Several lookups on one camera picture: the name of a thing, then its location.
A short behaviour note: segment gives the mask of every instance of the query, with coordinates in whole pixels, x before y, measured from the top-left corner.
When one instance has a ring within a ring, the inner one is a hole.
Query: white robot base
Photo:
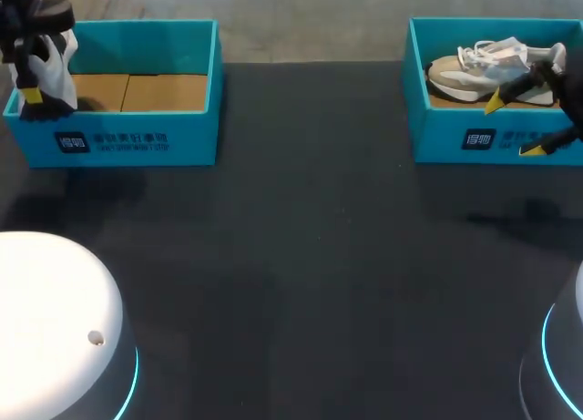
[[[518,379],[527,420],[583,420],[583,265],[550,308]]]
[[[49,234],[0,233],[0,329],[0,418],[131,420],[138,349],[93,253]]]

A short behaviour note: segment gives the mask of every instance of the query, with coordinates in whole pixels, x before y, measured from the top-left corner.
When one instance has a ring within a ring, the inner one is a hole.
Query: logo
[[[64,153],[88,153],[89,144],[85,139],[85,135],[80,131],[56,132],[56,143]]]
[[[462,149],[490,149],[495,135],[496,131],[493,128],[470,128],[465,133]]]

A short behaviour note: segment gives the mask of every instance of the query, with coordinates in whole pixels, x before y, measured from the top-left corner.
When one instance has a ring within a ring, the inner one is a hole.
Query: brown cardboard
[[[203,111],[207,76],[130,76],[122,111]]]
[[[487,99],[483,101],[478,101],[477,103],[457,103],[450,101],[445,98],[436,97],[431,92],[429,92],[429,103],[434,108],[485,108],[487,104]],[[547,106],[535,106],[527,103],[510,103],[506,108],[560,108],[558,102],[556,102],[552,107]]]
[[[120,112],[128,87],[129,76],[74,75],[79,110]]]

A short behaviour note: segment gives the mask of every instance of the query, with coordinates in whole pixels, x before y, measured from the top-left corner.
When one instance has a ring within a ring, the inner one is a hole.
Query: concrete floor
[[[396,60],[412,15],[580,17],[583,0],[71,0],[78,19],[215,18],[230,62]]]

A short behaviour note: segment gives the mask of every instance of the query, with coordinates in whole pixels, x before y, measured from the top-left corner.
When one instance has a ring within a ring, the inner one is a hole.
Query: blue led light ring
[[[131,400],[134,392],[136,391],[136,386],[138,384],[138,369],[139,369],[139,358],[138,358],[138,349],[136,349],[136,371],[134,372],[134,381],[131,383],[131,388],[129,389],[128,397],[126,398],[126,402],[121,406],[121,409],[118,412],[113,420],[119,420],[121,416],[126,412],[128,409],[129,401]]]
[[[546,347],[546,343],[545,343],[545,338],[547,336],[548,317],[550,316],[550,313],[553,311],[553,308],[554,307],[555,307],[555,305],[553,304],[550,307],[550,310],[548,310],[547,318],[545,319],[545,323],[543,324],[542,349],[543,349],[543,359],[545,360],[545,367],[547,368],[547,372],[548,372],[548,375],[550,377],[550,380],[553,382],[553,385],[555,386],[555,388],[557,389],[558,393],[561,395],[561,397],[563,398],[563,400],[565,401],[565,403],[573,410],[573,412],[575,414],[577,414],[577,416],[581,420],[583,420],[583,414],[581,414],[581,412],[577,409],[577,407],[573,404],[573,402],[570,401],[570,399],[567,397],[567,395],[565,394],[565,392],[561,388],[561,385],[558,384],[557,378],[553,374],[553,371],[550,369],[550,364],[548,363],[547,347]]]

